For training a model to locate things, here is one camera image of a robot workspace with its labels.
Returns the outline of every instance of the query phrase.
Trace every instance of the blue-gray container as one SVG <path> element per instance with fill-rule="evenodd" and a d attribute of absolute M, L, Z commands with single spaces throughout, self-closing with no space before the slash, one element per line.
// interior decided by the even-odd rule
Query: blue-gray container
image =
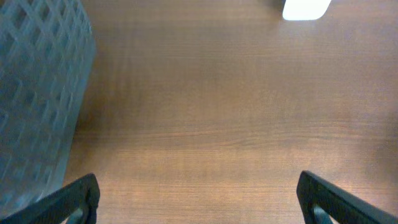
<path fill-rule="evenodd" d="M 0 0 L 0 219 L 62 186 L 95 54 L 78 0 Z"/>

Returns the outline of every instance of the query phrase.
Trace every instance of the wood grain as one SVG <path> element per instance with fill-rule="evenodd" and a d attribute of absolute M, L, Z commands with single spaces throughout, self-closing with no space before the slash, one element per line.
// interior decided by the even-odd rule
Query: wood grain
<path fill-rule="evenodd" d="M 99 223 L 303 223 L 311 170 L 398 215 L 398 2 L 84 1 L 97 58 L 65 177 Z"/>

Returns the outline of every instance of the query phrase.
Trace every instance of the white object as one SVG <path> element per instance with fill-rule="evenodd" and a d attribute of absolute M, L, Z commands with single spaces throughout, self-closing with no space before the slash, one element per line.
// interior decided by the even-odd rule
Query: white object
<path fill-rule="evenodd" d="M 286 0 L 283 17 L 288 21 L 306 21 L 321 18 L 331 0 Z"/>

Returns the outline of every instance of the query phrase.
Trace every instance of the black object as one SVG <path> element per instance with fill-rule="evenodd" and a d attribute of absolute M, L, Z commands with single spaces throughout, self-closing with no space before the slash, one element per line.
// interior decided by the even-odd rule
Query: black object
<path fill-rule="evenodd" d="M 96 223 L 100 189 L 94 174 L 87 174 L 0 223 Z"/>
<path fill-rule="evenodd" d="M 298 180 L 297 197 L 306 224 L 398 223 L 398 219 L 349 194 L 321 177 L 303 171 Z"/>

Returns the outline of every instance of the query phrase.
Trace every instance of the wooden table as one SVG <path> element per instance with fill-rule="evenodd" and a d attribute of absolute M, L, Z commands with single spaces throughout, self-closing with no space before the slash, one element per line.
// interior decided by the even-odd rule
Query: wooden table
<path fill-rule="evenodd" d="M 65 183 L 99 223 L 303 223 L 311 170 L 398 215 L 398 2 L 84 1 L 97 58 Z"/>

